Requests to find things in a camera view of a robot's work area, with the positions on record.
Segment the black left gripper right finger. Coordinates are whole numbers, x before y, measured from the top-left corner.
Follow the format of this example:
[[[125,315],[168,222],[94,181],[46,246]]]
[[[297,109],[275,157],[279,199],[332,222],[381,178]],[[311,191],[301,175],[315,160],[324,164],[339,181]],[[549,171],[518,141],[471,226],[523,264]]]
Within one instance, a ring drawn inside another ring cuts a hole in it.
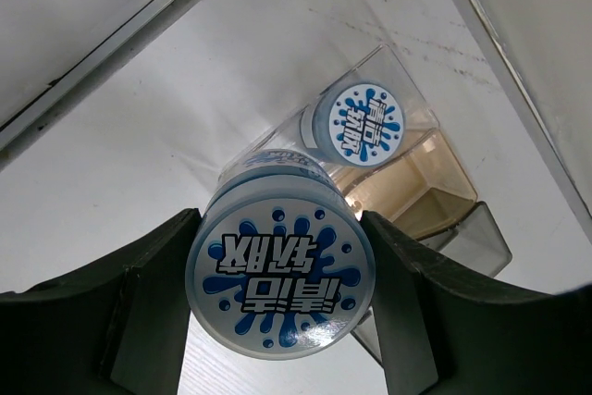
[[[587,394],[591,289],[517,287],[449,259],[366,211],[372,309],[391,394]]]

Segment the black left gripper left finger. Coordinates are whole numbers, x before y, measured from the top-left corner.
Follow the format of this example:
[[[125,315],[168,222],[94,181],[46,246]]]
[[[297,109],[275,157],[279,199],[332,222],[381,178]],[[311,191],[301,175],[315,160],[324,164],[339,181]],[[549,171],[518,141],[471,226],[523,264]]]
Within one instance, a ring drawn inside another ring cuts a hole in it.
[[[185,209],[140,239],[24,292],[1,295],[4,394],[174,394],[190,307]]]

